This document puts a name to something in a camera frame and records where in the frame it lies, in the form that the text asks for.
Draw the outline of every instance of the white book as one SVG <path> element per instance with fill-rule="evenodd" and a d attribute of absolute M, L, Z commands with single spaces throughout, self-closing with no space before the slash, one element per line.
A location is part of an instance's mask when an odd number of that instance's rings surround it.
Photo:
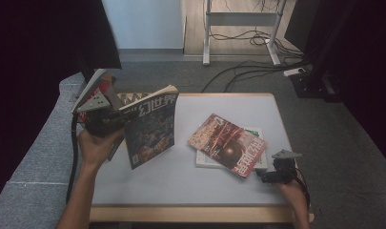
<path fill-rule="evenodd" d="M 252 133 L 253 135 L 256 135 L 262 139 L 263 138 L 263 132 L 261 128 L 256 127 L 244 127 L 246 131 Z M 215 160 L 209 158 L 201 151 L 196 151 L 196 161 L 195 161 L 196 167 L 201 168 L 223 168 L 221 164 L 216 162 Z M 264 151 L 263 154 L 261 154 L 261 157 L 258 159 L 258 162 L 254 166 L 255 169 L 266 171 L 268 169 L 268 163 L 267 163 L 267 157 L 266 152 Z"/>

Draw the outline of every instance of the small table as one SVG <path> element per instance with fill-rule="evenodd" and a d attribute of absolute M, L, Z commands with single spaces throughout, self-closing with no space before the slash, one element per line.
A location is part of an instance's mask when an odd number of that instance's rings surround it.
<path fill-rule="evenodd" d="M 123 143 L 97 175 L 91 221 L 294 221 L 283 196 L 255 172 L 242 179 L 226 169 L 195 167 L 196 150 L 187 140 L 212 113 L 241 127 L 260 127 L 269 170 L 271 155 L 292 150 L 272 94 L 180 94 L 174 146 L 132 170 Z"/>

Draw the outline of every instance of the white metal frame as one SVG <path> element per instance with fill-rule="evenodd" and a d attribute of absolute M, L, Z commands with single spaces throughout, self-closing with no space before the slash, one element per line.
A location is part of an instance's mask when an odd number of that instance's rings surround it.
<path fill-rule="evenodd" d="M 211 12 L 211 2 L 212 0 L 207 0 L 207 11 L 205 13 L 203 52 L 203 64 L 205 66 L 210 65 L 210 26 L 273 26 L 270 39 L 266 39 L 267 49 L 274 65 L 281 64 L 276 54 L 274 42 L 286 0 L 282 0 L 277 12 Z"/>

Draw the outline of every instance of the wall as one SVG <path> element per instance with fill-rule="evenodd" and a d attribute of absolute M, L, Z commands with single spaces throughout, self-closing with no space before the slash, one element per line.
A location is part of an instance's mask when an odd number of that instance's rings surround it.
<path fill-rule="evenodd" d="M 118 49 L 183 49 L 182 0 L 103 0 Z"/>

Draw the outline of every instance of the white tabletop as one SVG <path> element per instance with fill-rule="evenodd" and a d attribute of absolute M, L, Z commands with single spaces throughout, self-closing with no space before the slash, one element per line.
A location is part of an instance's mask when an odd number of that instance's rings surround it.
<path fill-rule="evenodd" d="M 188 138 L 215 113 L 238 126 L 260 127 L 269 170 L 271 155 L 291 150 L 271 94 L 181 94 L 176 104 L 175 145 L 131 170 L 125 143 L 97 176 L 92 204 L 125 205 L 259 205 L 285 204 L 270 184 L 252 172 L 242 179 L 226 169 L 195 167 L 196 150 Z"/>

